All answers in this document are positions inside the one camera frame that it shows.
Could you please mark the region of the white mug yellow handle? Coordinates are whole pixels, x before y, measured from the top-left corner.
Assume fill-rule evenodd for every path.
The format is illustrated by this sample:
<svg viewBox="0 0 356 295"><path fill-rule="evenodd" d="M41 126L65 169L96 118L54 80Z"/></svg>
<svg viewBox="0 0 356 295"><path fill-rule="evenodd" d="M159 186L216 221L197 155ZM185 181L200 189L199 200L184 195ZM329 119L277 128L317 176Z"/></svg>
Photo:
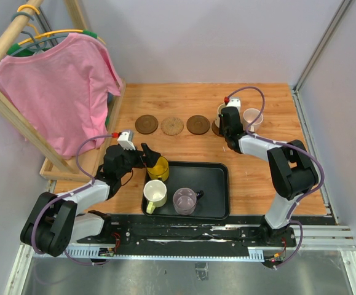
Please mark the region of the white mug yellow handle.
<svg viewBox="0 0 356 295"><path fill-rule="evenodd" d="M151 180L145 184L143 195L147 200L146 213L153 214L156 208L165 205L167 201L167 187L161 180Z"/></svg>

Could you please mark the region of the woven rattan coaster back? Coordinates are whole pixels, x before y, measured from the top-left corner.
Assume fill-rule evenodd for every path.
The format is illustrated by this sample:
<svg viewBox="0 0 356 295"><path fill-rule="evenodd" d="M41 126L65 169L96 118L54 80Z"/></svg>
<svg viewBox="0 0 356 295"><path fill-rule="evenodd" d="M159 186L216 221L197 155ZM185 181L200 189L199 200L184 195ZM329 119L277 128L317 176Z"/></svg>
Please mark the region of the woven rattan coaster back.
<svg viewBox="0 0 356 295"><path fill-rule="evenodd" d="M161 122L162 131L169 136L175 136L184 129L184 123L177 117L168 117Z"/></svg>

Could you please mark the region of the purple mug black handle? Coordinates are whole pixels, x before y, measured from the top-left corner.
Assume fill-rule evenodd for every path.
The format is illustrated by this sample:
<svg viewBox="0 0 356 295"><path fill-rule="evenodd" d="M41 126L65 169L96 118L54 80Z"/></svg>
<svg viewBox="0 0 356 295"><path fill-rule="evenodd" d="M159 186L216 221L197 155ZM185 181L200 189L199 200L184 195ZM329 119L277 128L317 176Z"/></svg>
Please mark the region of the purple mug black handle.
<svg viewBox="0 0 356 295"><path fill-rule="evenodd" d="M189 216L196 209L197 202L204 196L203 191L180 188L173 195L173 206L179 215Z"/></svg>

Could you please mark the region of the cream mug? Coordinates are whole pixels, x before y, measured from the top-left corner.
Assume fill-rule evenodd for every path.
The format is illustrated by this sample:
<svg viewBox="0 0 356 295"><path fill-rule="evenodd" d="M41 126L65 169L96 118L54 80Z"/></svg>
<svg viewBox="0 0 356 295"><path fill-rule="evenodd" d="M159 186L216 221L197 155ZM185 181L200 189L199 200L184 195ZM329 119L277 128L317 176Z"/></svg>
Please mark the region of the cream mug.
<svg viewBox="0 0 356 295"><path fill-rule="evenodd" d="M220 127L221 110L224 109L225 107L226 107L225 104L221 104L218 106L216 117L214 120L215 126L218 128Z"/></svg>

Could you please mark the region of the pink mug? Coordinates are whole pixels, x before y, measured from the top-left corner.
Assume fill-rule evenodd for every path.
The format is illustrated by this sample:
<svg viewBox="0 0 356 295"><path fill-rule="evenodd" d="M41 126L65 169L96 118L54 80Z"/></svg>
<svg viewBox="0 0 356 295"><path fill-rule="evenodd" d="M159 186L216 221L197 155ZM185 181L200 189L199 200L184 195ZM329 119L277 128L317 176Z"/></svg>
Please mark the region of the pink mug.
<svg viewBox="0 0 356 295"><path fill-rule="evenodd" d="M246 109L242 115L243 127L252 133L256 133L263 122L263 115L255 108Z"/></svg>

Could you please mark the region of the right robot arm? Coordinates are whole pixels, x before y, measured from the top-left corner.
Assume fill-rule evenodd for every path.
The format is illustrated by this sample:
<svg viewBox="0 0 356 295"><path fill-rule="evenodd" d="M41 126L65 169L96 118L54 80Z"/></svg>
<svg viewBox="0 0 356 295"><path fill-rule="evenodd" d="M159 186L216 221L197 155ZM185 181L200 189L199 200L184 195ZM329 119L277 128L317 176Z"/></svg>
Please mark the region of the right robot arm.
<svg viewBox="0 0 356 295"><path fill-rule="evenodd" d="M290 225L300 198L318 183L311 155L299 140L277 142L245 131L236 107L228 106L221 111L220 127L230 149L269 164L275 197L263 216L258 235L265 245L275 245Z"/></svg>

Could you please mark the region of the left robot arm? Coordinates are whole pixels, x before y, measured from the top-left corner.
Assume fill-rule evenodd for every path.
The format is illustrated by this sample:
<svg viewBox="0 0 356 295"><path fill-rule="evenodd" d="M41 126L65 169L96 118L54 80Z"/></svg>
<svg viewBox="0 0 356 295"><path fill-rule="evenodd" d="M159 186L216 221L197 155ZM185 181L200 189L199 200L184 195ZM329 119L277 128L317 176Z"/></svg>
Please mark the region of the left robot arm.
<svg viewBox="0 0 356 295"><path fill-rule="evenodd" d="M108 242L113 228L103 213L86 213L89 207L111 199L122 186L122 177L134 168L152 168L161 154L141 144L141 150L120 145L107 148L96 176L75 190L42 193L20 233L21 242L38 254L61 255L77 240L92 236L99 243Z"/></svg>

